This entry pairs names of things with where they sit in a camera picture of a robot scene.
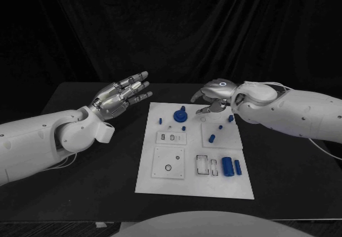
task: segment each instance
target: robotic hand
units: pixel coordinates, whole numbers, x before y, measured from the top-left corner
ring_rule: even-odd
[[[114,127],[104,121],[152,96],[131,97],[149,86],[147,72],[111,83],[89,106],[0,125],[0,185],[19,180],[59,163],[98,142],[108,143]]]
[[[276,91],[267,84],[280,86]],[[221,112],[227,105],[245,122],[263,124],[292,136],[342,143],[342,100],[325,94],[293,90],[276,82],[212,80],[192,96],[212,103],[196,114]]]

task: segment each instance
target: small blue part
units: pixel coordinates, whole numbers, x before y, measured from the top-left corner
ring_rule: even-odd
[[[180,110],[178,110],[173,114],[173,119],[178,122],[185,122],[188,120],[188,113],[185,111],[185,107],[182,106]]]
[[[215,139],[215,135],[212,134],[209,138],[209,143],[214,143],[214,139]]]
[[[240,167],[238,160],[235,160],[234,163],[235,163],[237,175],[241,175],[242,173],[241,173],[241,167]]]
[[[224,166],[224,174],[227,177],[234,176],[234,168],[232,168],[232,161],[231,157],[222,158],[222,166]]]
[[[234,121],[234,116],[232,115],[229,115],[228,121],[229,122]]]

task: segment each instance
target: rectangular slot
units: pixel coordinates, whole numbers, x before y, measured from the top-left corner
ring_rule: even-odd
[[[212,176],[216,177],[219,175],[218,171],[218,161],[215,159],[211,160],[211,170],[212,170]]]
[[[196,168],[198,168],[198,174],[209,175],[208,156],[202,155],[196,156]]]
[[[157,132],[157,144],[178,144],[186,145],[186,133],[185,132]]]

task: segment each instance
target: silver robotic hand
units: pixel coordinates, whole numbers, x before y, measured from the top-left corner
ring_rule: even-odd
[[[147,81],[144,83],[141,82],[147,75],[147,72],[141,72],[120,82],[111,83],[98,92],[88,108],[102,121],[115,118],[130,105],[152,96],[153,93],[149,91],[146,94],[131,97],[150,85]]]
[[[202,96],[203,100],[211,102],[212,105],[199,109],[196,114],[206,114],[211,112],[218,113],[224,111],[227,109],[227,105],[231,103],[231,96],[235,89],[237,84],[225,79],[216,79],[206,83],[192,96],[190,102],[193,103]]]

